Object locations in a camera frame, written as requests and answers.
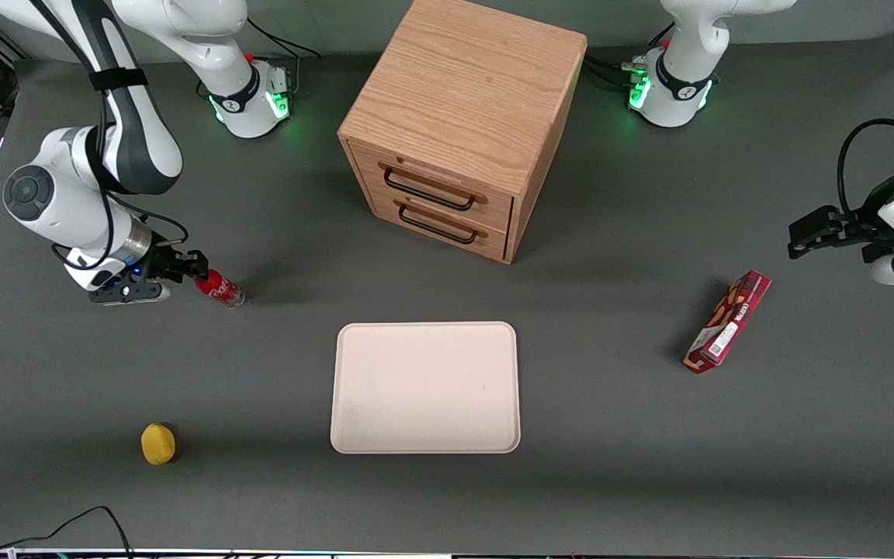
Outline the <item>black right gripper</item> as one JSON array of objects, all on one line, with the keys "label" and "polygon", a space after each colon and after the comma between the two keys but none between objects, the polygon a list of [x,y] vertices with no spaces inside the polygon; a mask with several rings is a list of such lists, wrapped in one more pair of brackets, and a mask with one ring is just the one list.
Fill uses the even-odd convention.
[{"label": "black right gripper", "polygon": [[209,279],[208,258],[199,250],[179,252],[174,245],[163,245],[167,238],[154,238],[143,259],[143,277],[148,282],[183,283],[186,277]]}]

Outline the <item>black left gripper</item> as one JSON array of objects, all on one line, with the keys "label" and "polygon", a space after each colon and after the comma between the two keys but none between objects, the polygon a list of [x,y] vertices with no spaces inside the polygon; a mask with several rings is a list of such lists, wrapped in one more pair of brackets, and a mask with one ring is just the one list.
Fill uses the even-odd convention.
[{"label": "black left gripper", "polygon": [[874,187],[862,205],[849,208],[844,169],[840,167],[840,205],[847,219],[844,226],[834,206],[819,207],[795,220],[790,225],[788,258],[800,259],[815,250],[858,244],[865,244],[861,250],[865,261],[894,255],[894,227],[878,215],[893,200],[894,174]]}]

